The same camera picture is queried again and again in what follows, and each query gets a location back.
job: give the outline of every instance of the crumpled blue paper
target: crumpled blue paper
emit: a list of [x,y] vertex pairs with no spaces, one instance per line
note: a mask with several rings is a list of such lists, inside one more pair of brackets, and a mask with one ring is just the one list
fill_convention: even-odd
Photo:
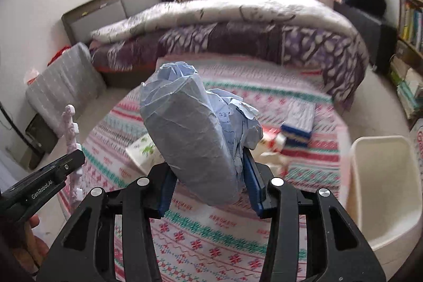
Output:
[[140,86],[140,113],[178,179],[208,205],[238,201],[242,149],[263,137],[258,110],[220,89],[205,90],[185,62],[162,65]]

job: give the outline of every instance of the floor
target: floor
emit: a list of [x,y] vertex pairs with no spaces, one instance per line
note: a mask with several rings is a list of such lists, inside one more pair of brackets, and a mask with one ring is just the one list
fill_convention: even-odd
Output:
[[[116,103],[122,97],[116,95]],[[352,141],[361,136],[409,135],[405,114],[394,87],[370,68],[356,91],[351,110],[339,113],[350,129]],[[51,245],[65,223],[57,197],[39,211],[39,216],[41,224],[36,232]]]

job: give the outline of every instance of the patterned tablecloth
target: patterned tablecloth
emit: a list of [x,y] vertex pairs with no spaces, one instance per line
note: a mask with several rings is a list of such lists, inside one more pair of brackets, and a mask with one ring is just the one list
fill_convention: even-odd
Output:
[[[346,203],[349,183],[346,126],[336,114],[331,97],[319,91],[308,79],[281,72],[280,67],[258,62],[194,63],[206,89],[221,88],[244,98],[260,111],[259,121],[279,127],[290,99],[316,103],[316,116],[308,148],[285,146],[290,157],[285,180],[303,190],[326,187],[342,204]],[[139,115],[138,88],[132,90],[92,130],[82,145],[86,156],[83,169],[84,194],[95,186],[106,191],[124,188],[141,176],[125,148],[146,133]],[[60,193],[68,209],[69,189]],[[209,207],[178,184],[171,207],[161,220],[151,220],[157,260],[164,282],[247,281],[260,278],[269,238],[270,221],[260,220],[250,208],[248,196],[230,206]],[[116,275],[124,278],[122,227],[117,217],[115,231]],[[305,277],[307,257],[306,223],[300,218],[298,280]]]

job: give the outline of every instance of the silver screw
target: silver screw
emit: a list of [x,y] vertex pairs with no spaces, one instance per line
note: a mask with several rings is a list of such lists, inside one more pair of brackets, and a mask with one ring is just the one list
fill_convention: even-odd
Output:
[[270,180],[270,183],[272,183],[274,186],[282,186],[284,182],[282,178],[275,177]]
[[319,194],[323,197],[328,197],[330,195],[330,191],[326,188],[319,189]]
[[92,196],[100,196],[102,194],[103,190],[101,188],[94,188],[91,190]]
[[147,186],[149,184],[150,180],[147,177],[141,177],[138,181],[137,184],[139,186]]

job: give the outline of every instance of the headboard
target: headboard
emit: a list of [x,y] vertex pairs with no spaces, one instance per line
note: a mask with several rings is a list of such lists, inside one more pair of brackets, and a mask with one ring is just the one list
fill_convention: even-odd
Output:
[[89,45],[90,32],[122,21],[161,0],[91,0],[62,16],[63,26],[71,45],[78,42]]

